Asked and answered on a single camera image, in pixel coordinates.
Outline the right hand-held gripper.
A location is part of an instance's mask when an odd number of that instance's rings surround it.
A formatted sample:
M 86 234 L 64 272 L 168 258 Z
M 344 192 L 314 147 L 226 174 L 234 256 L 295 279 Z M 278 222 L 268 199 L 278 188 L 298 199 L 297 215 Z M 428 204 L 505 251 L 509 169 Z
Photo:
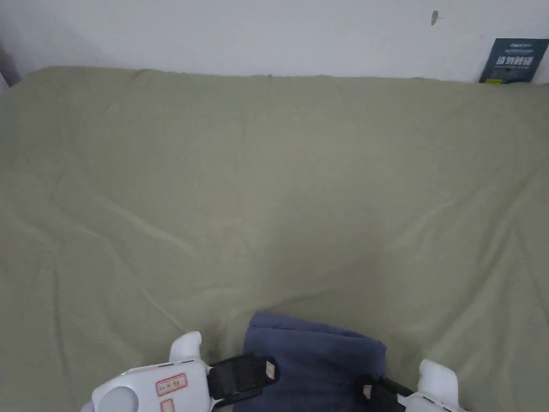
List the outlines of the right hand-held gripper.
M 362 411 L 462 411 L 456 373 L 424 359 L 419 365 L 417 390 L 400 395 L 399 384 L 386 377 L 361 375 L 355 381 L 355 401 Z

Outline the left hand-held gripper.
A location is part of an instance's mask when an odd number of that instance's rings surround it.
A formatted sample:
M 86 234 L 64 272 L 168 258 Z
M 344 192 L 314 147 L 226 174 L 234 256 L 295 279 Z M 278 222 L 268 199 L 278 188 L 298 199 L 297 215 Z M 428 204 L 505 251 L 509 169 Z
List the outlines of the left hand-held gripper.
M 82 411 L 212 411 L 260 396 L 280 379 L 272 356 L 244 354 L 222 362 L 222 390 L 233 393 L 215 400 L 207 377 L 211 367 L 201 359 L 202 336 L 189 332 L 171 344 L 165 363 L 140 366 L 97 387 Z

